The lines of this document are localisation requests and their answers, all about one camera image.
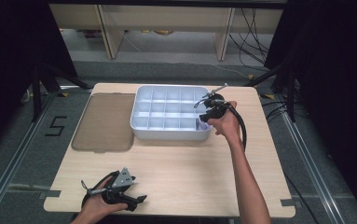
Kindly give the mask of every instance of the floor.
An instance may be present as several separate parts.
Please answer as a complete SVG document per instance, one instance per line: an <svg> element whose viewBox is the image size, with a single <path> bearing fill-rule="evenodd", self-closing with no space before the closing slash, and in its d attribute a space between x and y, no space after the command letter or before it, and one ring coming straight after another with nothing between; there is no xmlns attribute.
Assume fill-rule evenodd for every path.
<svg viewBox="0 0 357 224"><path fill-rule="evenodd" d="M237 77L247 81L250 75L256 77L264 73L261 63L254 58L240 53L238 47L232 39L227 46L227 56L222 62L216 60L213 45L213 35L206 33L185 33L173 32L169 35L159 35L155 32L128 31L125 34L119 53L114 60L107 58L103 41L96 38L86 38L83 32L76 30L62 30L62 36L70 55L81 71L88 71L85 80L95 81L102 78L92 74L94 70L89 70L83 66L88 63L138 63L147 66L148 64L158 64L158 67L177 67L201 65L202 71L227 73L229 76ZM239 43L242 39L238 34L232 34L232 38ZM264 46L269 46L272 35L259 35L258 41ZM250 44L257 46L251 38ZM262 54L258 49L246 47L255 57L262 59ZM132 68L126 68L127 77L130 79ZM104 76L108 76L108 70L104 71ZM292 124L286 113L278 109L280 98L270 99L272 92L269 90L273 77L260 84L257 89L261 96L261 103L264 104L265 116L268 118L268 125L273 136L281 165L286 173L287 182L295 201L296 215L292 218L273 218L273 223L357 223L357 202L350 193L350 189L345 184L341 174L333 163L333 159L327 156L327 149L324 148L322 140L318 137L305 107L295 106L296 123ZM62 138L55 141L45 141L30 139L31 148L26 152L24 159L16 174L12 177L7 193L0 202L0 223L33 223L35 219L40 223L61 223L68 222L72 214L51 214L43 210L43 198L48 192L53 177L59 168L59 164L64 155L66 144L72 137L73 131L80 117L83 106L87 101L85 92L73 92L70 101L63 97L57 97L51 103L51 109L40 123L37 135L45 135L49 132L49 124L57 115L63 113L67 108L72 108L70 118L73 118L65 127L66 132ZM32 102L23 104L17 111L17 115L11 121L10 127L2 134L0 143L0 176L4 174L9 166L10 160L16 155L18 147L21 147L22 138L26 136L27 130L32 129L32 124L28 122L32 116ZM303 142L295 141L294 137L300 135ZM309 154L312 164L306 162ZM309 171L321 174L322 183L315 183L319 180L317 176ZM327 208L328 201L320 195L320 188L325 187L330 194L332 203L336 204L336 209L340 213L331 214Z"/></svg>

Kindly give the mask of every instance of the tape strip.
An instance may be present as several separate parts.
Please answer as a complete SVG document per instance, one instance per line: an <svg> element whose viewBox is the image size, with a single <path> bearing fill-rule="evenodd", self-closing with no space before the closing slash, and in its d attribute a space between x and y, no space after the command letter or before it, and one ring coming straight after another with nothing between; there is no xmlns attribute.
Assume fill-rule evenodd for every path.
<svg viewBox="0 0 357 224"><path fill-rule="evenodd" d="M281 205L282 207L295 206L295 201L292 199L281 199Z"/></svg>
<svg viewBox="0 0 357 224"><path fill-rule="evenodd" d="M59 198L60 194L62 193L61 190L48 190L46 192L41 192L39 194L39 199L46 199L47 197L50 198Z"/></svg>
<svg viewBox="0 0 357 224"><path fill-rule="evenodd" d="M273 94L259 94L259 97L261 99L270 99L270 100L274 100L274 95Z"/></svg>

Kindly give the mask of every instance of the black wall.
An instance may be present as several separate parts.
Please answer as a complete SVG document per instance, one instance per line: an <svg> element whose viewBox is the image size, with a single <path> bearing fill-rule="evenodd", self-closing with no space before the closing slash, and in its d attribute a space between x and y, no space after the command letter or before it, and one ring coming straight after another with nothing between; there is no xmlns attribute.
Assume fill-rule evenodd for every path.
<svg viewBox="0 0 357 224"><path fill-rule="evenodd" d="M48 4L0 0L0 133L20 105L32 82L34 67L40 63L51 64L76 77Z"/></svg>

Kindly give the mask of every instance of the wire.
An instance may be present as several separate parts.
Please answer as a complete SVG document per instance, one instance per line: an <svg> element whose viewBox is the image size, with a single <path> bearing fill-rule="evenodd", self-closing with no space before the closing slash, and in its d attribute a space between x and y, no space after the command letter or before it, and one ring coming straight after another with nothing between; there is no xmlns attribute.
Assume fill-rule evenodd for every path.
<svg viewBox="0 0 357 224"><path fill-rule="evenodd" d="M247 130L245 128L244 120L233 106L230 106L227 109L230 110L230 112L232 112L234 116L236 116L236 118L239 120L242 132L242 146L244 147L245 152L245 149L247 148Z"/></svg>
<svg viewBox="0 0 357 224"><path fill-rule="evenodd" d="M227 68L223 68L223 67L218 67L218 66L216 66L216 65L208 64L208 63L206 63L205 65L213 66L213 67L215 67L215 68L217 68L217 69L221 69L221 70L223 70L223 71L237 73L237 74L239 74L239 75L242 76L242 77L245 77L245 78L250 79L249 77L246 77L244 74L241 74L240 72L238 72L238 71L236 71L236 70L231 70L231 69L227 69Z"/></svg>
<svg viewBox="0 0 357 224"><path fill-rule="evenodd" d="M245 16L243 8L241 9L241 13L242 13L242 16L244 17L245 22L247 23L247 26L248 26L248 34L245 37L245 39L243 39L244 43L246 43L248 46L250 46L250 47L252 47L254 49L258 49L260 51L260 54L262 55L263 60L265 60L266 59L265 52L268 52L268 48L260 43L259 38L257 36L256 20L255 20L256 9L253 8L253 20L251 22L251 25L250 25L250 23L248 22L248 20L247 20L247 18ZM254 41L256 42L257 47L254 47L254 46L250 45L248 42L246 42L246 39L247 39L249 34L251 34L252 37L254 38Z"/></svg>
<svg viewBox="0 0 357 224"><path fill-rule="evenodd" d="M197 108L201 102L204 102L204 101L207 101L207 100L210 100L210 99L201 99L197 103L195 103L195 105L193 107Z"/></svg>
<svg viewBox="0 0 357 224"><path fill-rule="evenodd" d="M285 104L285 102L284 101L275 101L275 102L271 102L271 103L262 104L262 106L274 105L274 104Z"/></svg>
<svg viewBox="0 0 357 224"><path fill-rule="evenodd" d="M297 192L297 195L299 196L300 200L303 202L303 204L307 207L307 209L309 210L309 214L312 216L312 219L314 219L315 223L320 223L318 221L318 219L315 217L314 213L312 212L311 208L309 207L309 205L307 204L306 200L304 200L303 196L301 195L300 191L298 190L298 188L296 187L296 185L294 184L294 182L291 180L291 178L289 178L289 176L285 173L285 171L283 171L283 175L285 176L285 178L288 180L288 182L291 184L291 186L295 189L295 191Z"/></svg>
<svg viewBox="0 0 357 224"><path fill-rule="evenodd" d="M248 56L250 56L251 58L257 60L258 62L260 62L261 64L265 63L264 61L262 61L261 59L259 59L258 57L254 56L250 51L248 51L247 49L244 49L242 47L242 45L244 43L242 43L241 45L239 45L236 40L233 38L233 36L231 34L229 34L231 40L234 42L234 44L236 44L236 46L239 48L240 51L243 51L244 53L248 54Z"/></svg>
<svg viewBox="0 0 357 224"><path fill-rule="evenodd" d="M240 53L239 53L239 59L240 59L241 64L244 65L245 67L248 67L248 68L251 68L251 69L254 69L254 70L258 70L258 71L262 71L262 72L268 72L268 70L251 67L250 65L245 64L241 59L241 50L240 50Z"/></svg>
<svg viewBox="0 0 357 224"><path fill-rule="evenodd" d="M273 102L273 103L268 103L268 104L264 104L264 105L271 105L271 104L275 104L275 103L280 103L280 102ZM267 119L274 114L277 110L283 108L284 106L286 106L286 103L283 102L283 105L277 107L276 109L272 110L268 115L267 115ZM279 115L285 113L287 110L281 110L278 114L274 114L274 117L271 118L270 120L268 120L268 122L272 121L273 119L275 119L276 117L278 117ZM294 190L296 191L297 195L299 196L300 200L303 202L303 204L307 207L309 213L311 214L313 220L315 221L315 223L319 223L318 219L315 217L314 213L312 212L311 208L309 207L309 205L307 204L306 200L303 198L302 194L300 193L299 189L296 187L296 185L294 184L294 182L292 181L292 179L285 173L285 171L282 169L283 175L285 176L285 178L288 180L288 182L291 184L291 186L294 188Z"/></svg>

